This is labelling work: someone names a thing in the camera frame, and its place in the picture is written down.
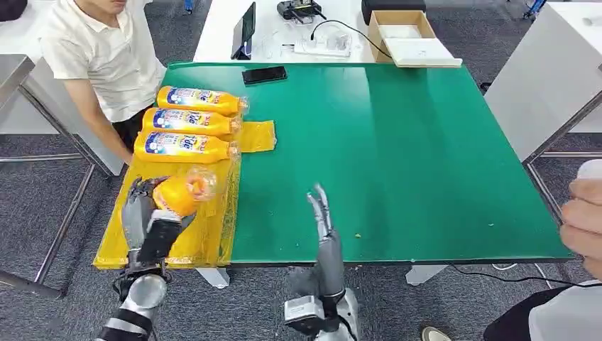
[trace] human finger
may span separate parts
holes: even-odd
[[[602,179],[577,179],[569,189],[573,197],[602,206]]]
[[[572,227],[602,234],[602,206],[573,199],[562,207],[562,219]]]
[[[564,224],[560,227],[560,238],[564,245],[576,253],[602,259],[602,234]]]

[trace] bottle cap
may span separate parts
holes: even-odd
[[[239,114],[242,116],[248,112],[248,97],[240,97],[239,98]]]
[[[243,127],[243,119],[240,115],[232,117],[230,120],[230,134],[238,133]]]
[[[217,177],[205,167],[194,166],[186,174],[186,185],[195,201],[209,201],[215,196]]]
[[[241,158],[241,149],[236,141],[232,141],[228,144],[228,157],[233,161]]]

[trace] black pants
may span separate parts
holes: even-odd
[[[531,341],[529,313],[531,309],[545,304],[569,287],[540,291],[513,306],[499,319],[493,321],[483,334],[485,341]]]
[[[137,114],[125,121],[113,123],[113,128],[117,130],[119,137],[121,137],[121,140],[126,145],[126,148],[131,152],[133,152],[133,143],[138,136],[138,132],[142,130],[142,118],[144,117],[144,112],[146,112],[146,110],[150,107],[152,107],[152,105],[142,109]]]

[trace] black device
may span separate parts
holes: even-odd
[[[234,26],[234,36],[232,38],[231,59],[250,60],[251,59],[251,37],[255,33],[255,2],[246,10],[245,14]]]
[[[286,70],[283,66],[243,71],[243,81],[246,85],[285,79]]]
[[[314,0],[282,1],[278,3],[276,10],[285,20],[296,19],[303,23],[303,18],[313,18],[314,16],[321,16],[326,20],[322,14],[322,7]]]
[[[363,22],[370,25],[372,11],[423,11],[427,13],[425,0],[361,0]]]

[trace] black smartphone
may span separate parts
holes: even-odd
[[[285,79],[286,70],[283,66],[243,71],[243,81],[246,85]]]

